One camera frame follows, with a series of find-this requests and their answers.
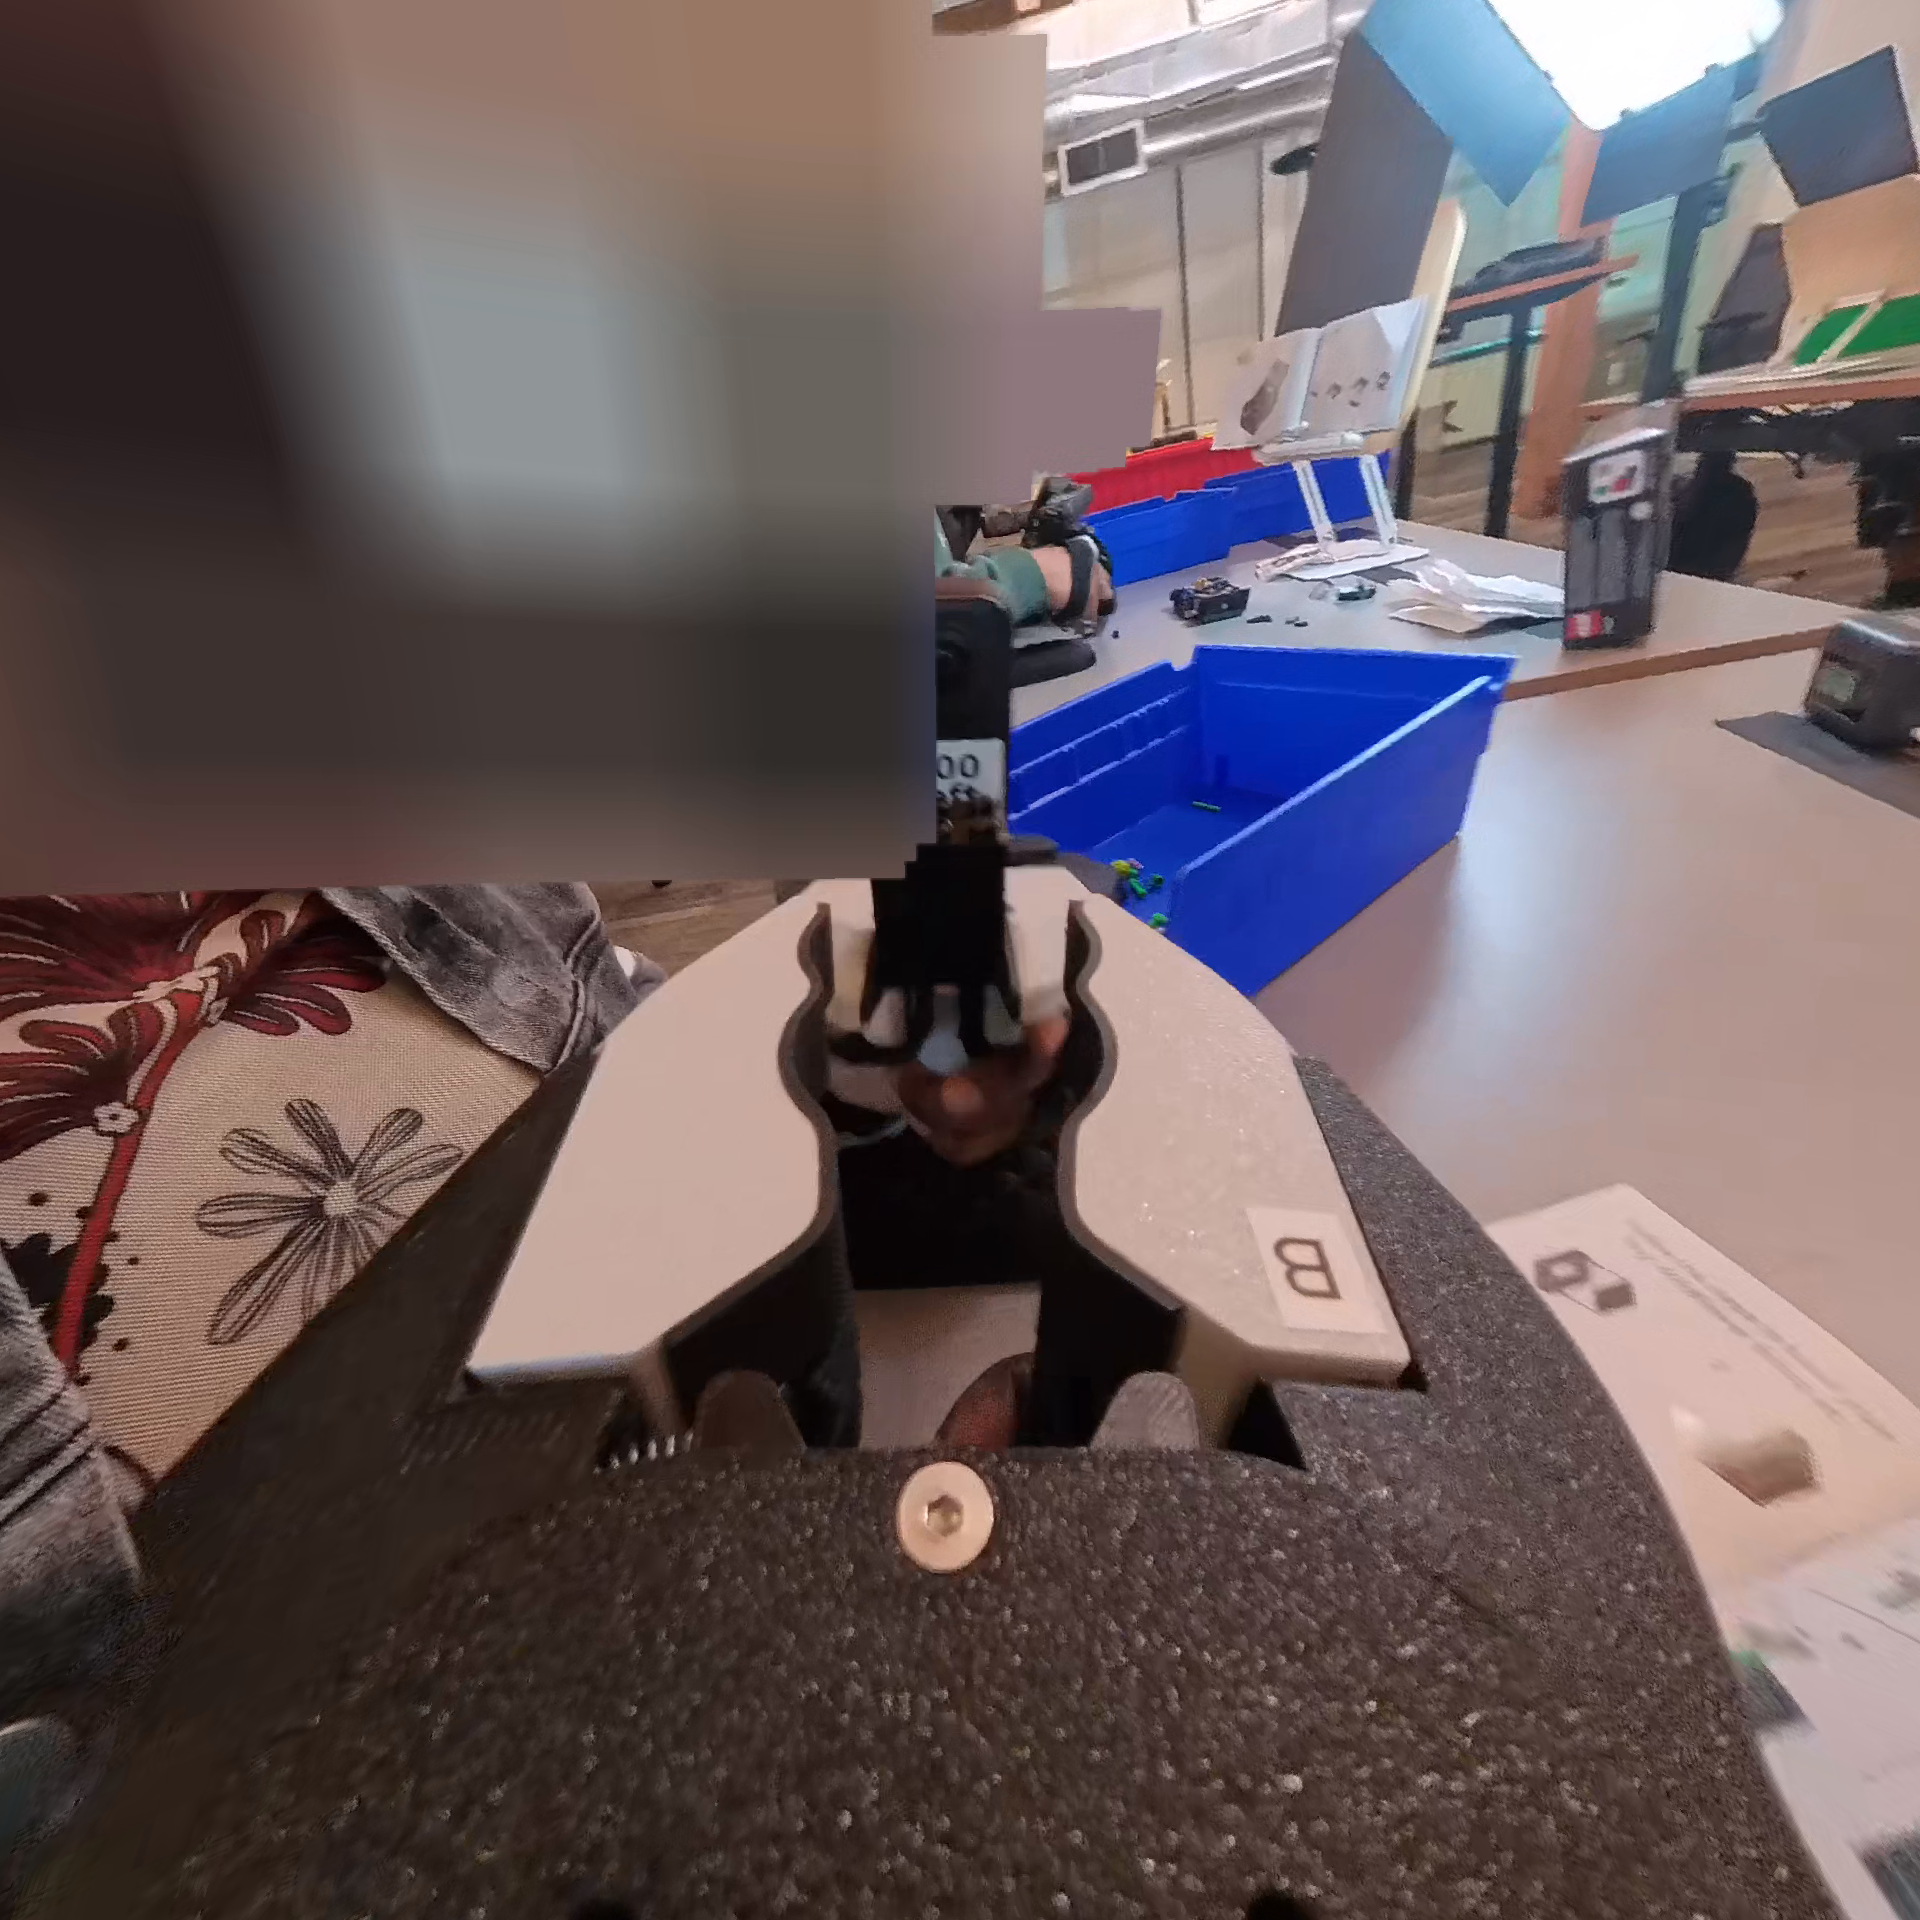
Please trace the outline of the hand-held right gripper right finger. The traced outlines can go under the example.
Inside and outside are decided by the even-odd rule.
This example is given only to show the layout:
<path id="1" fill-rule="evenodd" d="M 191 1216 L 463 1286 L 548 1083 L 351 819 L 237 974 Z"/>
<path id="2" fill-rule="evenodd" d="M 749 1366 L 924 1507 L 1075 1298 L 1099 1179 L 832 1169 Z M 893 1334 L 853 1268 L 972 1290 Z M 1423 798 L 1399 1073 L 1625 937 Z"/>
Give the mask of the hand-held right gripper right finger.
<path id="1" fill-rule="evenodd" d="M 1399 1387 L 1411 1345 L 1289 1040 L 1207 966 L 1075 902 L 1099 1083 L 1075 1116 L 1066 1223 L 1169 1308 L 1193 1387 Z"/>

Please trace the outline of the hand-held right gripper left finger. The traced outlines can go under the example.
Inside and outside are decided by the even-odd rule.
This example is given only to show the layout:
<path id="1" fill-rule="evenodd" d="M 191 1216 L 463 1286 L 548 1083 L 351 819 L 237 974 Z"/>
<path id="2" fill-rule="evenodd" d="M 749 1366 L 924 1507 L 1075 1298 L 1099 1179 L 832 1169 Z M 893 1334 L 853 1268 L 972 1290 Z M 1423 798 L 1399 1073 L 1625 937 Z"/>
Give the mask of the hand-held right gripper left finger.
<path id="1" fill-rule="evenodd" d="M 663 981 L 596 1056 L 467 1366 L 696 1393 L 689 1334 L 822 1223 L 822 1123 L 783 1045 L 818 1008 L 788 895 Z"/>

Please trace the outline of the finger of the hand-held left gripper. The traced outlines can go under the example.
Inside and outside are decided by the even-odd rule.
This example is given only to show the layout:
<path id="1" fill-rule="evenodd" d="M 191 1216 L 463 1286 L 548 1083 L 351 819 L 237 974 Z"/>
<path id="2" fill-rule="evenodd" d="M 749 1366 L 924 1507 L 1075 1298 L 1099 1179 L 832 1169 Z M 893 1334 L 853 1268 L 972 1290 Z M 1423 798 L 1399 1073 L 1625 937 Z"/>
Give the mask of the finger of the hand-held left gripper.
<path id="1" fill-rule="evenodd" d="M 907 1060 L 907 994 L 877 981 L 877 935 L 832 920 L 822 1040 L 837 1060 Z"/>
<path id="2" fill-rule="evenodd" d="M 1066 935 L 1077 895 L 1011 895 L 1006 902 L 1006 943 L 1011 943 L 1011 988 L 1017 1026 L 1066 1026 Z"/>

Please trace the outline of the black lego block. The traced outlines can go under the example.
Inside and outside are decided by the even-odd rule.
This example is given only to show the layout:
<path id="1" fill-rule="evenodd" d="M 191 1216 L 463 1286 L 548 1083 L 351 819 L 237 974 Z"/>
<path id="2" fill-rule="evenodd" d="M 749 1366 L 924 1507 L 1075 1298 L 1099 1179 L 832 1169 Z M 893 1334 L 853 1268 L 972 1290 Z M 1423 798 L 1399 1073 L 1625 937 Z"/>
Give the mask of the black lego block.
<path id="1" fill-rule="evenodd" d="M 966 1073 L 1023 1040 L 1006 854 L 1006 835 L 934 841 L 899 879 L 875 879 L 863 1040 L 884 1069 Z"/>

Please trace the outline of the another person's forearm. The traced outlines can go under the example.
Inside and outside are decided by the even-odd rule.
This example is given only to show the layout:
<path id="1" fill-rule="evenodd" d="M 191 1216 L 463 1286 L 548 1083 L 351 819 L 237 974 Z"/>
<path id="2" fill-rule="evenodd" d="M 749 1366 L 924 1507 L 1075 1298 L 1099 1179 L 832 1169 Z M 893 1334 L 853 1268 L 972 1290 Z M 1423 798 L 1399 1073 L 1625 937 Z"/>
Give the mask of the another person's forearm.
<path id="1" fill-rule="evenodd" d="M 1075 545 L 997 545 L 982 556 L 950 556 L 934 545 L 934 574 L 982 581 L 1006 599 L 1011 624 L 1045 624 L 1045 620 L 1077 620 L 1093 567 Z"/>

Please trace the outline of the lego instruction booklet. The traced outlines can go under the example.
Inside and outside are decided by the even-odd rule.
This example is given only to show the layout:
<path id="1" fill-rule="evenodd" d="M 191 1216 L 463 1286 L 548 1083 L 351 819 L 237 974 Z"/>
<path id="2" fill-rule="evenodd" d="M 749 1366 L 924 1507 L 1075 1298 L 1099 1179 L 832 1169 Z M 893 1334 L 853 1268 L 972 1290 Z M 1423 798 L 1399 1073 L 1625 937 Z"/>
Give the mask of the lego instruction booklet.
<path id="1" fill-rule="evenodd" d="M 1491 1223 L 1695 1558 L 1841 1911 L 1920 1911 L 1920 1413 L 1633 1189 Z"/>

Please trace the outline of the red plastic bin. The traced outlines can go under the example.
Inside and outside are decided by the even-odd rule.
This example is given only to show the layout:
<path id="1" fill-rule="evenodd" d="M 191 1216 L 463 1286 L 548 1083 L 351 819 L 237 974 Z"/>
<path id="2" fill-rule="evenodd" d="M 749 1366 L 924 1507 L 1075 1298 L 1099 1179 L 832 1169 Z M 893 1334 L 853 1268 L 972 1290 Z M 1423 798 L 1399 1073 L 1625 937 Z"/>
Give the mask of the red plastic bin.
<path id="1" fill-rule="evenodd" d="M 1093 490 L 1093 516 L 1207 490 L 1209 479 L 1256 472 L 1256 447 L 1218 447 L 1209 439 L 1132 447 L 1123 464 L 1075 472 Z"/>

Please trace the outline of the large blue plastic bin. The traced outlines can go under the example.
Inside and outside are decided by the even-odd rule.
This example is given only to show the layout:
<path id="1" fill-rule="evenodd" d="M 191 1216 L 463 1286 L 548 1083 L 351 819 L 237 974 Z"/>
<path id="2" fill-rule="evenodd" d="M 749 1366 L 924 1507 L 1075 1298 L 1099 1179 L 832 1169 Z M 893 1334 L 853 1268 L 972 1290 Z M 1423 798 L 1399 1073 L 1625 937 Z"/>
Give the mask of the large blue plastic bin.
<path id="1" fill-rule="evenodd" d="M 1173 861 L 1169 943 L 1258 994 L 1460 835 L 1511 670 L 1511 653 L 1197 643 L 1017 719 L 1011 830 L 1102 865 Z"/>

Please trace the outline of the open book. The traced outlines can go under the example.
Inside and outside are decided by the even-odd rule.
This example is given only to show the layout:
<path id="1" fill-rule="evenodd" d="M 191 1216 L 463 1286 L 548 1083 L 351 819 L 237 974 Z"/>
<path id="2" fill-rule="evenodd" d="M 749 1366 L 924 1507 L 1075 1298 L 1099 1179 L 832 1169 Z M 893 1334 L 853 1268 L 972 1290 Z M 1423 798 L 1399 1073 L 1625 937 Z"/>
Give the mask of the open book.
<path id="1" fill-rule="evenodd" d="M 1399 429 L 1423 352 L 1428 299 L 1258 341 L 1233 355 L 1209 444 L 1282 447 Z"/>

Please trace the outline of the white plastic bags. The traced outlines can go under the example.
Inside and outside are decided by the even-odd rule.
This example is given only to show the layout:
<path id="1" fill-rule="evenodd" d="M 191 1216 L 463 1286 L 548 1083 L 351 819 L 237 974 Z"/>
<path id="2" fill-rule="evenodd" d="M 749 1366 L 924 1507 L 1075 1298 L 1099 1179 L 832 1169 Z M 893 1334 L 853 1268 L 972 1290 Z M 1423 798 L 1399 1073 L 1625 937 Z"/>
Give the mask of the white plastic bags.
<path id="1" fill-rule="evenodd" d="M 1528 574 L 1472 574 L 1449 556 L 1418 556 L 1381 590 L 1389 614 L 1399 624 L 1434 632 L 1434 637 L 1485 637 L 1485 632 L 1522 632 L 1522 624 L 1564 624 L 1564 590 L 1528 581 Z"/>

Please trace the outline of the standing desk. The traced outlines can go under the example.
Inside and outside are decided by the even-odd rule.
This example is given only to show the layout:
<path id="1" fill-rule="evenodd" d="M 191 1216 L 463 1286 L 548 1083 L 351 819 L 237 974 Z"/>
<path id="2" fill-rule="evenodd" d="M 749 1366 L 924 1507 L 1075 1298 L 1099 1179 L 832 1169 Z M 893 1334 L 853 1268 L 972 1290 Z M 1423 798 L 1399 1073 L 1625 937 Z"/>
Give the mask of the standing desk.
<path id="1" fill-rule="evenodd" d="M 1511 538 L 1531 313 L 1548 307 L 1548 305 L 1569 305 L 1569 299 L 1582 299 L 1582 292 L 1594 292 L 1594 286 L 1603 286 L 1618 272 L 1627 272 L 1633 263 L 1644 256 L 1603 256 L 1603 263 L 1582 263 L 1569 272 L 1472 292 L 1472 299 L 1456 299 L 1442 307 L 1442 336 L 1460 336 L 1472 319 L 1511 319 L 1511 336 L 1502 336 L 1495 444 L 1491 444 L 1491 490 L 1485 490 L 1485 538 Z"/>

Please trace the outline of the black mat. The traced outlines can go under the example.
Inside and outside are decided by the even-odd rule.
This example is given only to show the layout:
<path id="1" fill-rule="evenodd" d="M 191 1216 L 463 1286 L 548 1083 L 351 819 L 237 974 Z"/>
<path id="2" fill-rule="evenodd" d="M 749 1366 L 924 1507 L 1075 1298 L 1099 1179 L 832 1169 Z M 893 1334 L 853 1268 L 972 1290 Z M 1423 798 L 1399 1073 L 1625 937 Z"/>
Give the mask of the black mat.
<path id="1" fill-rule="evenodd" d="M 1855 736 L 1824 734 L 1814 714 L 1741 714 L 1717 719 L 1722 734 L 1764 745 L 1834 789 L 1855 789 L 1900 819 L 1920 819 L 1920 745 L 1906 751 L 1864 751 Z"/>

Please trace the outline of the studio light with barn doors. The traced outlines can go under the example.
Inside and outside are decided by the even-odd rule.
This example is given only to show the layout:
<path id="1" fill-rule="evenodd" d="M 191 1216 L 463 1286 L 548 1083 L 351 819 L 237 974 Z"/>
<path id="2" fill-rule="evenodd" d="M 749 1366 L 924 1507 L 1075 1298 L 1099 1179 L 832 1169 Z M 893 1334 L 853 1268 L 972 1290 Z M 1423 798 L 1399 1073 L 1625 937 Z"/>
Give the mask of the studio light with barn doors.
<path id="1" fill-rule="evenodd" d="M 1411 299 L 1449 177 L 1515 205 L 1569 131 L 1609 131 L 1722 65 L 1799 85 L 1886 40 L 1917 80 L 1917 0 L 1381 0 L 1340 51 L 1278 336 Z"/>

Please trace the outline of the cardboard box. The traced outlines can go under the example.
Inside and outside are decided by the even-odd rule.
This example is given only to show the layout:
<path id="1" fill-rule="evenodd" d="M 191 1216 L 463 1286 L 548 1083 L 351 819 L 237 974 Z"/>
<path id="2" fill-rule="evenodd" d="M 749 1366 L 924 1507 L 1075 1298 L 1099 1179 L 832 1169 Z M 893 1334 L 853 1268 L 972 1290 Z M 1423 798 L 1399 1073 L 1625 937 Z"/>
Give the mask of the cardboard box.
<path id="1" fill-rule="evenodd" d="M 1701 319 L 1695 385 L 1917 355 L 1917 263 L 1917 218 L 1756 222 Z"/>

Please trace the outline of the wooden post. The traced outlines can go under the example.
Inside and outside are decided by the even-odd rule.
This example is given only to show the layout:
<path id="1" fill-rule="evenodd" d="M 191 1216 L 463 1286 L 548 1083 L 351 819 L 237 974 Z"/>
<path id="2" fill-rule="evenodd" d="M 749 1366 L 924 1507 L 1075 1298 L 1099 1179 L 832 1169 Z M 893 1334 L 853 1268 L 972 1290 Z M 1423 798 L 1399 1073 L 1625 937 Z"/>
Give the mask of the wooden post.
<path id="1" fill-rule="evenodd" d="M 1597 256 L 1609 256 L 1609 222 L 1577 222 L 1585 209 L 1594 166 L 1597 166 L 1597 131 L 1577 119 L 1564 140 L 1557 233 L 1597 242 Z M 1515 521 L 1557 516 L 1564 459 L 1582 439 L 1594 343 L 1597 343 L 1597 286 L 1547 307 L 1547 341 L 1531 352 L 1531 412 L 1515 456 L 1515 497 L 1511 497 Z"/>

